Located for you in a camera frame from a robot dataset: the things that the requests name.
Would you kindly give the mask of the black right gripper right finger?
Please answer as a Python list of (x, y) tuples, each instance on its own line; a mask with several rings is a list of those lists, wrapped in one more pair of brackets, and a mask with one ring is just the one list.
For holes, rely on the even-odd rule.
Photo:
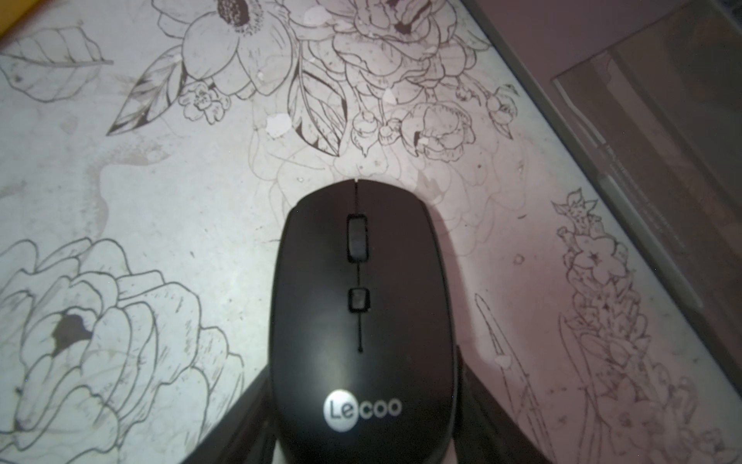
[(461, 464), (547, 464), (546, 457), (521, 431), (456, 351), (458, 393), (453, 442)]

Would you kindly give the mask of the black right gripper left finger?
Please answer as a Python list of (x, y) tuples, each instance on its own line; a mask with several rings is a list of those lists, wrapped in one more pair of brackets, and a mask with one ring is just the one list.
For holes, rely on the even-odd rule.
[(266, 365), (185, 464), (269, 464), (274, 461), (269, 367)]

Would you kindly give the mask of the black wireless mouse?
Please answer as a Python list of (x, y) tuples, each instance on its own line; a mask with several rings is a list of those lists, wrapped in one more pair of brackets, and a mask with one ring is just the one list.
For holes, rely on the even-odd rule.
[(290, 463), (439, 463), (458, 366), (448, 280), (414, 194), (351, 180), (289, 213), (274, 273), (272, 409)]

